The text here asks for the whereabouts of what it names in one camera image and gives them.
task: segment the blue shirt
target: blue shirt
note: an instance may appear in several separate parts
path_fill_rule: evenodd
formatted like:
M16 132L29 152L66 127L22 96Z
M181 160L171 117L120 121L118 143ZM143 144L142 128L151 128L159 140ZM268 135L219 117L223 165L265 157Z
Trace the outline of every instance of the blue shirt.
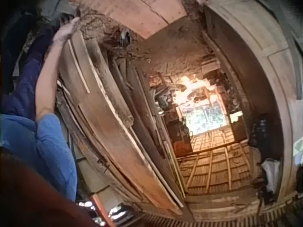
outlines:
M60 121L46 114L38 122L1 114L1 146L40 174L57 191L75 201L77 172Z

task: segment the shirt sleeve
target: shirt sleeve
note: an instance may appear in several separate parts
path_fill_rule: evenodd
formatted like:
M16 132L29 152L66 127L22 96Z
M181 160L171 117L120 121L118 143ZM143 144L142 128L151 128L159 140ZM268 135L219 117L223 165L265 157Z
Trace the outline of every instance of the shirt sleeve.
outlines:
M72 201L76 199L77 172L72 153L64 139L55 114L46 114L37 122L37 152L52 175L50 182Z

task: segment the dark pants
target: dark pants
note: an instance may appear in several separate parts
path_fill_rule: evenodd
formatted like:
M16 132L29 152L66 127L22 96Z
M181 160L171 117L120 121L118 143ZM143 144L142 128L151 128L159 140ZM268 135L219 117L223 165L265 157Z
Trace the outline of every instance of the dark pants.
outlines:
M15 33L14 35L14 39L17 39L18 33ZM36 83L41 71L44 55L51 44L53 35L53 28L48 26L39 33L35 41L32 43L25 57L23 67L20 69L20 76L18 78L15 91L10 95L2 94L1 96L2 114L17 115L29 118L33 121L35 120ZM7 48L8 56L12 53L9 51L10 49Z

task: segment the person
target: person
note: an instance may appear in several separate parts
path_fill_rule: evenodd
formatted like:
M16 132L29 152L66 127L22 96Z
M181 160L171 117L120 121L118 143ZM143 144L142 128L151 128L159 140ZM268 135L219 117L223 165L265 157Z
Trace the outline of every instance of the person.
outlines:
M1 97L2 226L95 226L74 204L76 166L54 114L59 58L79 21L65 16L59 30L43 29L15 90Z

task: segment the hand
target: hand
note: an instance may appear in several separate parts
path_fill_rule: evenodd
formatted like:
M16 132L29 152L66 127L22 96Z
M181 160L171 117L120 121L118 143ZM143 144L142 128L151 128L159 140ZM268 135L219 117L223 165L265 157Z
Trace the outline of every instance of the hand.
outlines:
M74 34L74 32L77 30L79 22L80 22L79 17L75 17L74 19L72 19L71 16L64 16L64 17L62 16L61 27L53 37L54 45L63 47L65 43Z

